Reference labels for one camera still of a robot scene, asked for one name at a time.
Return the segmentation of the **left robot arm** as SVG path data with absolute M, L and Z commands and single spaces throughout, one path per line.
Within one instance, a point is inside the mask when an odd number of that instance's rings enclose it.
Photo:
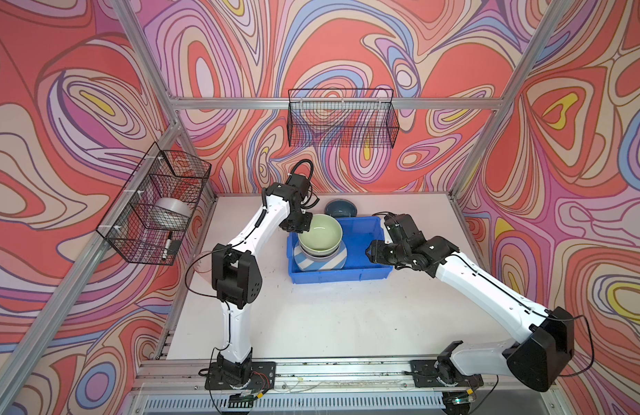
M 205 389 L 213 387 L 269 388 L 266 375 L 252 368 L 251 304 L 263 285 L 258 256 L 278 229 L 287 233 L 309 231 L 312 216 L 309 209 L 313 195 L 311 178 L 315 166 L 307 158 L 297 162 L 284 183 L 273 183 L 261 192 L 261 205 L 245 228 L 230 242 L 216 245 L 188 267 L 206 257 L 211 260 L 209 298 L 221 302 L 224 321 L 224 345 L 214 349 L 213 362 L 207 368 Z

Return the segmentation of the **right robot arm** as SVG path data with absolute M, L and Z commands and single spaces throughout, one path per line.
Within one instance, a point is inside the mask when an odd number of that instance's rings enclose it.
M 453 387 L 477 375 L 512 376 L 546 392 L 574 356 L 577 318 L 551 310 L 488 274 L 442 236 L 426 238 L 409 214 L 385 212 L 389 240 L 373 240 L 366 256 L 373 264 L 421 271 L 465 295 L 510 335 L 504 342 L 454 341 L 436 359 L 437 382 Z

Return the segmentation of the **dark teal bowl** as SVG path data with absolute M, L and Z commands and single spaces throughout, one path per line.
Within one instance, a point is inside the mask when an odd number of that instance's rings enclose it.
M 334 218 L 350 218 L 357 216 L 358 209 L 349 200 L 335 199 L 327 203 L 324 213 Z

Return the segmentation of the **light green bowl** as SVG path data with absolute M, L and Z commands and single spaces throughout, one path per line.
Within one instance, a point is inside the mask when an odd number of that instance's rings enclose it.
M 298 237 L 300 245 L 307 252 L 333 252 L 342 242 L 342 226 L 326 214 L 314 214 L 308 231 Z

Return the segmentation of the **lilac grey bowl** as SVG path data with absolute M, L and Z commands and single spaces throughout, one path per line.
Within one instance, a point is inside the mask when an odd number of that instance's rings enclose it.
M 337 256 L 341 251 L 340 248 L 333 250 L 333 252 L 307 252 L 302 247 L 299 248 L 299 253 L 302 254 L 306 258 L 310 258 L 313 260 L 329 260 L 333 257 Z

